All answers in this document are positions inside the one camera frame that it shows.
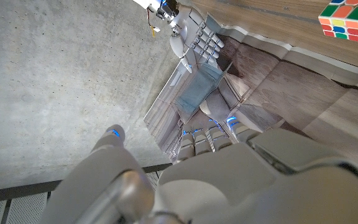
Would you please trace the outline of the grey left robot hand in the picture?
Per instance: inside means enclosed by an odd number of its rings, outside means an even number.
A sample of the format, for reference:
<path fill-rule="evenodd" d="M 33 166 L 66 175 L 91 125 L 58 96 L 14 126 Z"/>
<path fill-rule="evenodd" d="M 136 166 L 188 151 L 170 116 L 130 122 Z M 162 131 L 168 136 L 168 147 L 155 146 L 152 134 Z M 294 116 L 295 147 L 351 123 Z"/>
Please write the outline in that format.
<path fill-rule="evenodd" d="M 109 127 L 58 185 L 42 223 L 358 223 L 358 165 L 284 129 L 264 133 L 236 118 L 232 143 L 186 127 L 178 160 L 152 186 Z"/>

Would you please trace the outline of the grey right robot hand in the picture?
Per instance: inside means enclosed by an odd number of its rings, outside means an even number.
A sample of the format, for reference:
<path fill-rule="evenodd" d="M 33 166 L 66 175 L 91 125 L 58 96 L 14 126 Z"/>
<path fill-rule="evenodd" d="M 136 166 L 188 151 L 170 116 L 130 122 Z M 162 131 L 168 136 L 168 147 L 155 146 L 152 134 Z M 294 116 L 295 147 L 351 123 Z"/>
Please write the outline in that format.
<path fill-rule="evenodd" d="M 207 26 L 201 14 L 193 7 L 177 4 L 178 14 L 170 21 L 172 28 L 170 45 L 182 65 L 193 72 L 193 64 L 186 56 L 186 50 L 192 50 L 207 62 L 216 61 L 224 42 Z"/>

